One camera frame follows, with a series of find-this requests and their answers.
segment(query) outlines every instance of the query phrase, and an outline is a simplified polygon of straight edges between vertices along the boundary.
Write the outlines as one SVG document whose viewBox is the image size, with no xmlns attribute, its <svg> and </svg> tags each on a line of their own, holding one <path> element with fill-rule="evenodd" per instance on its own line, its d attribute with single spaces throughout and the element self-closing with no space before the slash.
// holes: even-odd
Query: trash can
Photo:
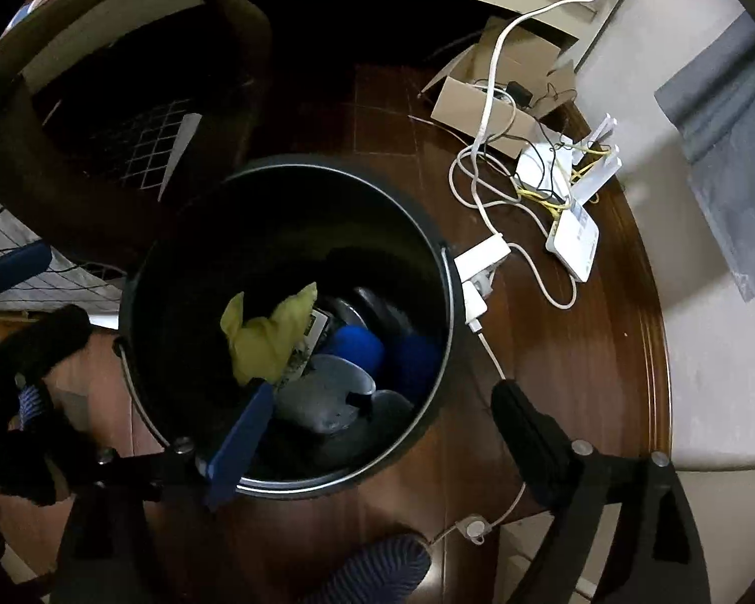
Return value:
<svg viewBox="0 0 755 604">
<path fill-rule="evenodd" d="M 246 318 L 268 316 L 314 281 L 320 295 L 363 286 L 402 309 L 436 348 L 434 376 L 402 428 L 389 424 L 378 446 L 347 465 L 319 460 L 308 438 L 273 420 L 238 486 L 245 494 L 328 494 L 386 467 L 421 437 L 464 328 L 443 238 L 419 205 L 353 164 L 272 157 L 188 205 L 123 294 L 118 345 L 134 404 L 163 445 L 189 436 L 201 458 L 241 399 L 219 328 L 227 302 L 243 290 Z"/>
</svg>

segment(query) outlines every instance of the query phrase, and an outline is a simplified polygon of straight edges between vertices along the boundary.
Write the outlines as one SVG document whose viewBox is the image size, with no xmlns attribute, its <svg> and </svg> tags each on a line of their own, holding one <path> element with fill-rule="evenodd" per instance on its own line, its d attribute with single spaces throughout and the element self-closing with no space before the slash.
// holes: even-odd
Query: yellow cloth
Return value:
<svg viewBox="0 0 755 604">
<path fill-rule="evenodd" d="M 243 386 L 259 377 L 276 384 L 296 344 L 302 340 L 316 303 L 316 283 L 284 299 L 270 318 L 243 324 L 243 293 L 230 299 L 221 316 L 221 330 L 230 344 L 235 379 Z"/>
</svg>

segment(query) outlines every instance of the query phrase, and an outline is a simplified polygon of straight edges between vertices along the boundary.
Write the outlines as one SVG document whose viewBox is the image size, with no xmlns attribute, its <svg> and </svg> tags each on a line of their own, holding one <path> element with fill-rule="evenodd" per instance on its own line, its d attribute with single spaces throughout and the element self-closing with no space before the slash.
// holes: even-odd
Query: white wire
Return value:
<svg viewBox="0 0 755 604">
<path fill-rule="evenodd" d="M 497 525 L 501 524 L 506 518 L 508 518 L 510 515 L 512 515 L 512 511 L 516 508 L 517 504 L 520 504 L 520 500 L 523 498 L 523 493 L 525 493 L 525 482 L 522 486 L 520 486 L 520 491 L 517 493 L 517 497 L 514 498 L 514 501 L 512 502 L 512 506 L 510 506 L 508 509 L 506 509 L 506 512 L 495 522 L 489 525 L 489 530 L 487 533 L 491 532 L 493 529 L 496 528 Z"/>
<path fill-rule="evenodd" d="M 478 131 L 476 132 L 475 141 L 473 142 L 471 151 L 470 151 L 470 158 L 473 161 L 473 168 L 477 172 L 478 171 L 478 152 L 481 149 L 481 144 L 484 143 L 486 136 L 487 136 L 487 126 L 489 125 L 489 114 L 492 112 L 492 104 L 493 104 L 493 96 L 491 95 L 490 91 L 495 91 L 495 79 L 497 77 L 497 62 L 501 57 L 501 50 L 503 49 L 503 43 L 506 40 L 506 37 L 509 35 L 509 32 L 511 32 L 512 29 L 520 25 L 521 23 L 532 19 L 533 17 L 541 16 L 544 13 L 548 13 L 549 11 L 552 11 L 553 9 L 556 9 L 557 7 L 560 7 L 562 5 L 571 5 L 571 4 L 583 4 L 587 2 L 594 2 L 596 0 L 560 0 L 559 2 L 554 2 L 552 5 L 548 5 L 546 7 L 542 7 L 541 9 L 537 9 L 536 11 L 530 11 L 529 13 L 524 13 L 524 15 L 517 17 L 515 20 L 509 23 L 509 25 L 506 25 L 506 28 L 501 32 L 501 35 L 497 37 L 497 41 L 495 42 L 495 49 L 492 53 L 492 59 L 489 62 L 489 75 L 487 76 L 487 86 L 486 86 L 486 99 L 484 101 L 484 111 L 481 112 L 481 124 L 478 125 Z"/>
<path fill-rule="evenodd" d="M 519 208 L 526 210 L 527 213 L 531 214 L 532 217 L 536 220 L 537 226 L 540 227 L 540 231 L 543 232 L 546 238 L 548 237 L 548 232 L 545 230 L 545 227 L 540 222 L 540 219 L 537 218 L 537 216 L 533 214 L 533 212 L 530 211 L 528 207 L 524 207 L 520 203 L 520 196 L 519 196 L 519 193 L 517 193 L 517 191 L 515 193 L 517 196 L 514 198 L 510 197 L 509 195 L 505 195 L 505 193 L 502 193 L 501 191 L 498 191 L 496 188 L 485 183 L 478 175 L 478 157 L 479 156 L 481 156 L 488 163 L 492 163 L 492 162 L 495 162 L 496 164 L 500 163 L 494 157 L 490 157 L 490 155 L 488 155 L 486 152 L 482 152 L 481 145 L 484 143 L 490 143 L 492 140 L 500 138 L 500 136 L 504 135 L 506 131 L 512 127 L 512 124 L 514 123 L 514 118 L 517 115 L 517 105 L 514 102 L 514 98 L 511 97 L 506 91 L 502 90 L 501 88 L 497 88 L 495 85 L 495 80 L 497 77 L 497 62 L 501 57 L 501 50 L 503 49 L 503 44 L 506 40 L 506 37 L 509 35 L 509 32 L 511 32 L 512 29 L 514 29 L 521 23 L 529 19 L 532 19 L 533 17 L 541 16 L 544 13 L 548 13 L 549 11 L 556 9 L 557 7 L 560 7 L 562 5 L 569 5 L 569 4 L 583 4 L 583 3 L 594 2 L 594 1 L 596 0 L 561 0 L 559 2 L 554 2 L 553 4 L 548 5 L 546 7 L 542 7 L 541 9 L 536 9 L 536 11 L 530 11 L 529 13 L 524 13 L 524 15 L 517 17 L 515 20 L 510 22 L 509 25 L 506 25 L 505 29 L 501 32 L 500 36 L 497 37 L 497 41 L 495 42 L 495 48 L 492 53 L 492 59 L 489 62 L 489 75 L 486 79 L 486 86 L 476 86 L 476 88 L 479 88 L 480 90 L 486 92 L 486 98 L 484 100 L 484 110 L 481 112 L 481 123 L 478 125 L 478 130 L 475 135 L 475 140 L 473 141 L 473 144 L 469 146 L 469 148 L 465 148 L 464 150 L 462 150 L 456 155 L 456 159 L 454 160 L 453 164 L 451 164 L 450 173 L 447 177 L 448 182 L 450 184 L 450 190 L 453 192 L 453 195 L 456 197 L 456 199 L 466 207 L 476 208 L 479 214 L 481 214 L 481 219 L 483 219 L 484 224 L 486 225 L 487 229 L 491 231 L 492 234 L 499 234 L 499 231 L 497 231 L 495 225 L 492 224 L 492 221 L 489 219 L 489 215 L 487 215 L 486 210 L 489 207 L 498 206 L 499 204 L 510 203 Z M 489 126 L 489 116 L 492 113 L 492 105 L 493 105 L 493 101 L 495 100 L 495 94 L 500 95 L 507 102 L 509 102 L 509 104 L 511 104 L 512 116 L 511 116 L 511 120 L 509 121 L 508 126 L 502 132 L 497 133 L 492 136 L 487 136 L 487 127 Z M 466 170 L 464 165 L 461 163 L 461 159 L 463 159 L 467 154 L 470 155 L 471 163 L 473 163 L 472 172 Z M 456 166 L 458 166 L 461 169 L 461 171 L 465 172 L 471 177 L 470 194 L 473 196 L 473 202 L 475 203 L 474 205 L 471 205 L 465 199 L 463 199 L 456 190 L 456 187 L 453 183 L 453 171 Z M 517 185 L 515 184 L 511 175 L 509 175 L 509 180 L 512 181 L 512 184 L 515 186 L 515 188 L 517 188 Z M 483 202 L 481 202 L 481 198 L 478 196 L 478 184 L 481 184 L 481 186 L 484 186 L 488 188 L 490 191 L 493 191 L 493 193 L 500 196 L 502 199 L 484 204 Z M 540 272 L 537 271 L 537 266 L 535 266 L 534 261 L 532 261 L 532 257 L 528 254 L 528 252 L 525 251 L 524 248 L 518 245 L 517 243 L 507 243 L 507 244 L 509 247 L 513 248 L 514 250 L 519 251 L 520 254 L 523 255 L 525 260 L 528 262 L 529 267 L 532 268 L 532 272 L 534 273 L 534 276 L 537 279 L 537 284 L 540 286 L 540 290 L 543 292 L 545 299 L 547 299 L 548 302 L 552 304 L 552 306 L 558 309 L 561 309 L 563 311 L 573 306 L 573 304 L 576 302 L 576 279 L 573 278 L 573 275 L 569 275 L 570 280 L 571 280 L 571 289 L 572 289 L 571 300 L 568 304 L 560 304 L 554 298 L 552 298 L 551 294 L 548 293 L 548 291 L 546 290 L 545 284 L 543 283 L 543 279 L 540 277 Z"/>
<path fill-rule="evenodd" d="M 495 364 L 495 369 L 497 370 L 497 373 L 501 375 L 501 379 L 506 379 L 506 375 L 503 373 L 503 368 L 501 368 L 501 364 L 498 362 L 497 358 L 495 358 L 495 352 L 489 347 L 489 343 L 486 341 L 483 333 L 478 332 L 478 340 L 481 340 L 481 344 L 484 345 L 484 349 L 486 350 L 486 353 L 489 354 L 489 358 L 492 359 L 492 363 Z"/>
<path fill-rule="evenodd" d="M 537 218 L 537 215 L 531 209 L 529 209 L 529 207 L 527 207 L 527 206 L 525 206 L 525 204 L 521 203 L 521 198 L 520 198 L 519 195 L 517 196 L 517 198 L 515 198 L 515 197 L 512 197 L 511 195 L 508 195 L 508 194 L 504 193 L 503 191 L 497 190 L 497 188 L 493 187 L 492 184 L 486 183 L 483 179 L 480 179 L 480 178 L 476 177 L 475 173 L 470 172 L 465 167 L 465 165 L 463 163 L 461 163 L 461 160 L 465 156 L 467 156 L 467 154 L 470 151 L 470 145 L 461 136 L 459 136 L 457 133 L 451 131 L 447 127 L 444 127 L 442 124 L 436 124 L 435 122 L 432 122 L 431 120 L 424 120 L 423 118 L 418 118 L 417 116 L 411 116 L 411 115 L 409 115 L 408 117 L 411 118 L 411 120 L 416 120 L 417 122 L 422 122 L 424 124 L 430 124 L 431 127 L 437 127 L 437 128 L 443 129 L 444 131 L 446 131 L 447 133 L 449 133 L 454 138 L 457 138 L 459 140 L 459 142 L 461 142 L 461 143 L 463 143 L 465 145 L 465 148 L 463 150 L 461 150 L 456 155 L 455 159 L 453 159 L 453 163 L 450 164 L 450 170 L 447 173 L 447 183 L 450 186 L 450 191 L 451 191 L 451 193 L 453 193 L 453 197 L 455 197 L 459 203 L 463 204 L 463 206 L 465 206 L 467 208 L 477 209 L 481 213 L 481 218 L 484 219 L 485 223 L 487 223 L 487 221 L 489 220 L 488 215 L 486 215 L 485 209 L 488 209 L 490 207 L 496 207 L 496 206 L 499 206 L 500 204 L 510 204 L 513 207 L 517 207 L 517 208 L 525 211 L 525 213 L 527 215 L 529 215 L 533 219 L 533 221 L 537 224 L 537 226 L 540 228 L 540 231 L 543 233 L 543 236 L 545 238 L 548 238 L 548 230 L 545 229 L 545 225 L 541 222 L 540 218 Z M 507 129 L 509 127 L 511 127 L 511 123 L 513 121 L 514 121 L 514 115 L 512 116 L 510 123 L 506 127 Z M 517 183 L 513 179 L 512 174 L 509 172 L 508 168 L 506 168 L 506 166 L 504 166 L 504 164 L 500 162 L 500 160 L 496 159 L 496 157 L 494 157 L 493 155 L 489 154 L 488 152 L 484 152 L 484 151 L 481 151 L 480 154 L 479 154 L 479 156 L 481 156 L 485 161 L 487 161 L 487 163 L 495 165 L 497 167 L 497 169 L 499 171 L 501 171 L 501 173 L 503 175 L 508 176 L 509 177 L 509 181 L 512 183 L 512 186 L 517 189 Z M 481 186 L 485 187 L 489 191 L 492 191 L 493 193 L 495 193 L 496 195 L 500 196 L 503 199 L 496 199 L 493 202 L 483 203 L 483 202 L 481 202 L 481 199 L 478 198 L 477 203 L 468 202 L 466 199 L 464 199 L 461 196 L 461 194 L 459 193 L 459 191 L 457 191 L 456 184 L 453 181 L 453 173 L 456 171 L 456 167 L 457 166 L 459 167 L 459 169 L 463 173 L 465 173 L 465 175 L 468 175 L 475 182 L 480 183 Z M 494 225 L 492 225 L 492 223 L 487 223 L 487 228 L 493 234 L 497 234 L 498 233 L 498 231 L 496 230 L 496 228 L 494 227 Z M 543 292 L 543 295 L 545 296 L 545 299 L 548 300 L 549 304 L 552 304 L 553 306 L 555 306 L 556 308 L 558 308 L 558 309 L 560 309 L 562 311 L 566 311 L 570 307 L 572 307 L 573 304 L 576 303 L 576 296 L 577 296 L 576 279 L 573 278 L 572 274 L 568 274 L 568 278 L 570 278 L 570 280 L 571 280 L 572 298 L 571 298 L 570 302 L 568 302 L 567 304 L 560 304 L 554 298 L 552 298 L 551 294 L 546 290 L 545 284 L 543 283 L 543 279 L 540 277 L 540 272 L 537 271 L 537 268 L 536 268 L 534 262 L 532 261 L 532 257 L 528 254 L 528 252 L 525 251 L 523 249 L 523 247 L 519 246 L 517 243 L 507 243 L 507 245 L 509 247 L 511 247 L 512 249 L 514 249 L 514 250 L 520 251 L 520 253 L 528 261 L 528 264 L 532 268 L 532 272 L 534 273 L 534 276 L 535 276 L 535 278 L 537 280 L 537 284 L 538 284 L 538 286 L 540 286 L 540 290 Z"/>
<path fill-rule="evenodd" d="M 510 515 L 512 515 L 512 511 L 517 508 L 517 504 L 520 504 L 520 500 L 523 497 L 523 493 L 525 493 L 525 483 L 520 486 L 520 490 L 517 492 L 517 496 L 514 498 L 514 501 L 512 502 L 512 506 L 510 506 L 504 514 L 495 520 L 492 524 L 490 524 L 485 530 L 484 533 L 482 533 L 479 537 L 470 539 L 471 542 L 473 542 L 475 545 L 483 545 L 484 538 L 487 537 L 492 531 L 498 526 L 499 524 L 502 524 L 503 521 L 508 518 Z M 442 541 L 444 541 L 445 538 L 450 536 L 452 532 L 455 532 L 459 528 L 459 522 L 454 522 L 449 526 L 447 529 L 445 529 L 443 532 L 440 532 L 436 534 L 436 536 L 433 538 L 433 541 L 427 544 L 428 549 L 434 548 L 436 545 L 439 545 Z"/>
<path fill-rule="evenodd" d="M 532 261 L 532 257 L 529 256 L 529 253 L 525 251 L 521 246 L 519 246 L 517 243 L 506 243 L 509 247 L 511 247 L 513 250 L 517 250 L 520 252 L 520 254 L 523 255 L 523 258 L 525 258 L 528 261 L 529 266 L 532 268 L 532 272 L 534 273 L 535 278 L 537 279 L 537 284 L 540 285 L 540 290 L 543 292 L 543 295 L 545 295 L 545 299 L 548 300 L 552 306 L 561 309 L 562 311 L 567 311 L 570 307 L 572 307 L 576 303 L 576 279 L 573 278 L 572 274 L 568 274 L 568 277 L 571 278 L 571 289 L 572 289 L 572 295 L 571 295 L 571 301 L 567 304 L 560 304 L 557 302 L 552 296 L 548 293 L 548 291 L 545 288 L 545 284 L 543 283 L 543 278 L 540 277 L 540 272 L 537 271 L 537 266 L 534 265 L 534 262 Z"/>
</svg>

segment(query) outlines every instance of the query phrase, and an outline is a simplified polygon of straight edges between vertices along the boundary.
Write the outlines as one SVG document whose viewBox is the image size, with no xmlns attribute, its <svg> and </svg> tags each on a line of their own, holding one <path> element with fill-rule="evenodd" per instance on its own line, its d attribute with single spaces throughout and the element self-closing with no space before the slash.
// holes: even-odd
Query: blue object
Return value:
<svg viewBox="0 0 755 604">
<path fill-rule="evenodd" d="M 204 503 L 210 510 L 216 510 L 235 496 L 238 482 L 249 469 L 260 439 L 274 415 L 274 387 L 260 382 L 254 389 L 241 417 L 207 464 L 210 488 L 204 496 Z"/>
<path fill-rule="evenodd" d="M 403 604 L 430 568 L 431 556 L 419 538 L 387 538 L 350 557 L 302 604 Z"/>
<path fill-rule="evenodd" d="M 386 348 L 370 330 L 347 324 L 330 336 L 321 352 L 354 363 L 374 379 L 383 364 Z"/>
<path fill-rule="evenodd" d="M 42 389 L 45 386 L 26 386 L 20 391 L 20 429 L 23 431 L 28 423 L 39 415 L 53 411 L 53 402 L 50 395 Z"/>
<path fill-rule="evenodd" d="M 36 241 L 0 257 L 0 293 L 35 277 L 50 267 L 53 254 L 43 241 Z"/>
<path fill-rule="evenodd" d="M 384 387 L 419 404 L 431 392 L 441 363 L 442 350 L 430 338 L 418 334 L 398 338 L 388 347 Z"/>
</svg>

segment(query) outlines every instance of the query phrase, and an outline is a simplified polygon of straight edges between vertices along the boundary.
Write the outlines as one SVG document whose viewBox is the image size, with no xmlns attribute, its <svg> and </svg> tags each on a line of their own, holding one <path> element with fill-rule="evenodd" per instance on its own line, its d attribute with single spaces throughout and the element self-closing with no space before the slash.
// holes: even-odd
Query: white plug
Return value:
<svg viewBox="0 0 755 604">
<path fill-rule="evenodd" d="M 510 251 L 503 236 L 494 234 L 454 259 L 465 296 L 465 322 L 473 332 L 481 330 L 478 318 L 487 311 L 484 299 L 492 292 L 489 275 Z"/>
<path fill-rule="evenodd" d="M 481 515 L 468 515 L 456 523 L 456 529 L 473 545 L 484 545 L 484 537 L 492 531 L 486 518 Z"/>
<path fill-rule="evenodd" d="M 500 265 L 510 251 L 501 234 L 490 236 L 455 258 L 459 279 L 464 283 L 484 270 Z"/>
</svg>

